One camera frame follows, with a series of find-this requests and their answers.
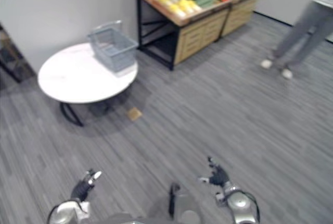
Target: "gray plastic basket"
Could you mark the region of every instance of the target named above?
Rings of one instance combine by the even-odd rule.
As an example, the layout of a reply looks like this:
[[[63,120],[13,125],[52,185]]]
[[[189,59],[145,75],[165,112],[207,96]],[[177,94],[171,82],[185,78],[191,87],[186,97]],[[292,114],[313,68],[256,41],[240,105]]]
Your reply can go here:
[[[95,58],[108,69],[119,72],[135,63],[138,44],[121,33],[121,21],[95,28],[88,39]]]

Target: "wooden drawer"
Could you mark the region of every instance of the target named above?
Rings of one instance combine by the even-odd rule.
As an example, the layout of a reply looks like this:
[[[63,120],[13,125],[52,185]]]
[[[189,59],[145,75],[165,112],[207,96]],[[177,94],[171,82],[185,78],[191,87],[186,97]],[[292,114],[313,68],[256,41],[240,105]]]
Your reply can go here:
[[[218,39],[227,13],[225,9],[183,28],[178,40],[175,64]]]
[[[201,39],[203,35],[203,30],[204,30],[203,27],[199,27],[184,36],[185,41],[183,47],[184,49],[183,49],[182,60],[193,55],[195,52],[201,49]]]
[[[207,23],[204,34],[202,36],[201,47],[206,47],[219,38],[225,17],[226,14],[221,18]]]
[[[225,36],[247,23],[253,14],[258,0],[246,0],[234,5],[225,24],[222,36]]]

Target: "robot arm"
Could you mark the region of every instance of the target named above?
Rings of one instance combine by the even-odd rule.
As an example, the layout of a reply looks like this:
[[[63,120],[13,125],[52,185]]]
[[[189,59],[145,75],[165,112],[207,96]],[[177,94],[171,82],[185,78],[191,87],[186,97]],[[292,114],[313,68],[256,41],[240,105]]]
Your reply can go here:
[[[227,172],[211,157],[208,157],[209,166],[213,169],[212,176],[200,177],[204,183],[220,186],[222,193],[216,193],[215,198],[219,206],[227,205],[232,212],[235,224],[258,224],[260,222],[260,211],[256,199],[250,193],[244,192],[241,188],[233,184]],[[257,208],[255,217],[251,208],[254,202]]]

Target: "gray pants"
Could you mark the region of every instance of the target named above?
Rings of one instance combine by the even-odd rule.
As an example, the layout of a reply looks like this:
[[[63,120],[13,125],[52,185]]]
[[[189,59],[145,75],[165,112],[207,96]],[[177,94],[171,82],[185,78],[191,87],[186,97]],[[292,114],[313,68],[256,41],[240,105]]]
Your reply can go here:
[[[313,51],[319,43],[333,32],[333,9],[316,2],[311,2],[290,33],[273,51],[274,57],[282,57],[312,27],[315,27],[314,33],[298,51],[293,60],[286,64],[289,68],[294,67],[305,60],[311,51]]]

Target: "wall baseboard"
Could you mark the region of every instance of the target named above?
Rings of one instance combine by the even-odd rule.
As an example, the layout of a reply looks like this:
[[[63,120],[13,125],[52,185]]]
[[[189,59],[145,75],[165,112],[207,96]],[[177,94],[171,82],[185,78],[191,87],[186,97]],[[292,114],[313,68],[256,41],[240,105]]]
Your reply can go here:
[[[256,13],[256,14],[258,14],[258,15],[260,15],[260,16],[266,17],[266,18],[270,18],[270,19],[272,19],[272,20],[274,20],[274,21],[276,21],[276,22],[282,23],[282,24],[287,25],[287,26],[289,26],[289,27],[292,27],[291,24],[288,24],[288,23],[286,23],[286,22],[280,21],[280,20],[278,20],[278,19],[276,19],[276,18],[274,18],[274,17],[267,16],[267,15],[262,14],[262,13],[257,12],[257,11],[255,11],[254,13]],[[331,41],[331,40],[329,40],[329,39],[326,39],[326,42],[333,44],[333,41]]]

